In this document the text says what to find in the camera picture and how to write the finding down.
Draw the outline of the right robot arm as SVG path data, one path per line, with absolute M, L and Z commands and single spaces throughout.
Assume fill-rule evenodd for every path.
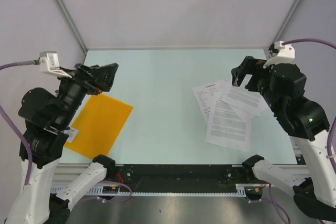
M 254 155 L 243 163 L 242 176 L 249 183 L 264 180 L 291 196 L 306 216 L 335 222 L 335 171 L 331 164 L 333 151 L 327 141 L 331 133 L 324 109 L 304 96 L 306 76 L 297 65 L 278 63 L 266 66 L 266 61 L 247 56 L 231 70 L 232 85 L 245 86 L 258 92 L 281 128 L 298 147 L 309 170 L 309 177 L 299 178 Z

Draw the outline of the printed paper sheet front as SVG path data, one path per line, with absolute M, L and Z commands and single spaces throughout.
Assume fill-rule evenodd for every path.
M 205 142 L 248 152 L 250 135 L 251 121 L 244 122 L 229 104 L 215 99 L 209 112 Z

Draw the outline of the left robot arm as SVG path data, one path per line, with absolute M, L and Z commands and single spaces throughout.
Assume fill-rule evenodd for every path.
M 72 70 L 61 69 L 57 94 L 34 88 L 24 95 L 18 112 L 26 123 L 25 132 L 18 134 L 23 185 L 6 223 L 66 223 L 89 189 L 115 178 L 115 161 L 98 155 L 64 191 L 51 192 L 70 122 L 85 96 L 111 90 L 117 69 L 116 63 L 91 67 L 78 63 Z

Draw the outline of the orange plastic folder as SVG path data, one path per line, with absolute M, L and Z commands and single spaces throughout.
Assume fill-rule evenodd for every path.
M 104 94 L 91 96 L 73 121 L 65 148 L 89 159 L 107 156 L 132 110 Z

